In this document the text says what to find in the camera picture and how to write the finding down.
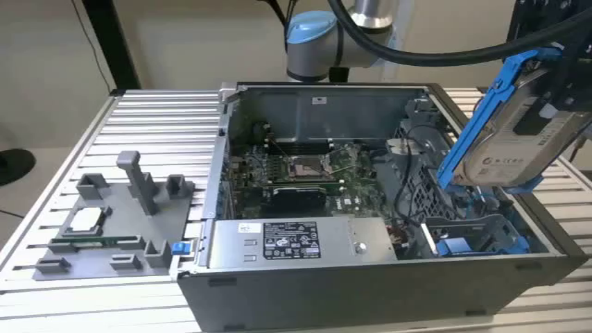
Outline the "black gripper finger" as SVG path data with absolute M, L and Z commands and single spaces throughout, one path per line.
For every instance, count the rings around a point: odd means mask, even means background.
M 540 134 L 560 112 L 576 112 L 571 83 L 531 82 L 516 89 L 512 101 L 528 106 L 514 128 L 516 135 Z

